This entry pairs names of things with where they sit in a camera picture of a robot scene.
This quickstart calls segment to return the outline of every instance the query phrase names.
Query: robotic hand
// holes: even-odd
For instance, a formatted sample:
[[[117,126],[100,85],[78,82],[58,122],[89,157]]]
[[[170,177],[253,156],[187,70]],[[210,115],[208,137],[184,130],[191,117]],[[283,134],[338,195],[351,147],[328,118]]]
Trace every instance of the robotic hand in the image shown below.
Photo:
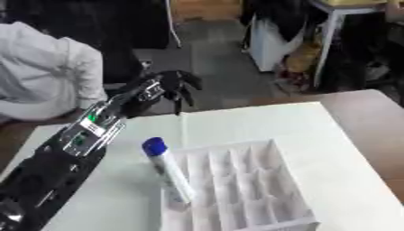
[[[187,85],[201,80],[173,70],[149,74],[90,107],[21,162],[0,183],[0,231],[38,231],[69,200],[106,154],[107,145],[124,128],[124,119],[145,112],[162,97],[193,106]]]
[[[153,90],[160,91],[159,88],[161,88],[161,90],[163,91],[162,95],[168,100],[174,102],[174,111],[175,114],[178,115],[181,112],[182,100],[185,100],[190,106],[194,106],[194,101],[188,91],[187,85],[190,85],[197,90],[202,89],[201,79],[182,70],[170,70],[163,71],[157,74],[149,74],[142,78],[140,81],[143,84],[145,83],[146,85],[150,86],[150,90],[148,90],[148,93],[146,93],[150,95],[132,97],[131,100],[124,104],[123,114],[129,118],[138,116],[139,114],[149,109],[150,106],[160,101],[161,94],[153,95]],[[134,89],[135,86],[139,85],[138,82],[139,81],[130,83],[127,86],[123,87],[120,91],[131,92],[131,89]],[[154,87],[152,82],[160,82],[160,85]]]

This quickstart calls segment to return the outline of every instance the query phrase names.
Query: gray floor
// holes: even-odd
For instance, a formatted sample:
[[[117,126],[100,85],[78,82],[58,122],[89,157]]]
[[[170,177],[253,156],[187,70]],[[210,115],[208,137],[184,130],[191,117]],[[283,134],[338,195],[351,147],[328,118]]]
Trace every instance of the gray floor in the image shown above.
[[[243,27],[237,21],[190,21],[177,28],[183,48],[137,50],[141,60],[152,60],[151,71],[183,69],[200,76],[204,90],[194,92],[199,109],[244,106],[257,97],[285,97],[270,73],[260,73],[248,54],[241,53]],[[155,106],[156,113],[171,109]]]

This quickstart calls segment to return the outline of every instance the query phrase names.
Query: sleeve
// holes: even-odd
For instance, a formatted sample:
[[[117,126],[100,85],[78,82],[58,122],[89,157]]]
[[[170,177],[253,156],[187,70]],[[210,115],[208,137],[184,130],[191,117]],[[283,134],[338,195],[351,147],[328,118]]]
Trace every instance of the sleeve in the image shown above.
[[[106,100],[103,87],[103,59],[99,51],[90,46],[63,38],[68,43],[67,68],[72,70],[78,87],[78,106],[86,109]]]
[[[28,66],[44,72],[59,72],[61,76],[69,72],[77,88],[80,108],[87,109],[97,101],[106,100],[103,59],[99,51],[70,38],[55,39],[24,23],[14,23],[13,28],[18,33],[13,38],[10,59],[22,64],[14,65],[17,67],[15,76],[21,76],[21,68]]]

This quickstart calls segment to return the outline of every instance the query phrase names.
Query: white shirt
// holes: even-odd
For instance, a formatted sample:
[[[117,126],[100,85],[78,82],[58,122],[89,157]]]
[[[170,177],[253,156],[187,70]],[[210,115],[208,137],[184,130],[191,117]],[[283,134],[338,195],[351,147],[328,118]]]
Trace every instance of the white shirt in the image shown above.
[[[100,100],[99,51],[24,23],[0,24],[0,117],[48,119]]]

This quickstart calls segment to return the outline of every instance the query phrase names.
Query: white tray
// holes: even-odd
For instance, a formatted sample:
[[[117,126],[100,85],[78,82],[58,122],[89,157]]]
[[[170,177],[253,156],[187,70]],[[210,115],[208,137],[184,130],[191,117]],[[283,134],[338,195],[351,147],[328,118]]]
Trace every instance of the white tray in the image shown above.
[[[173,153],[197,196],[178,208],[162,193],[162,231],[314,231],[312,211],[274,141]]]

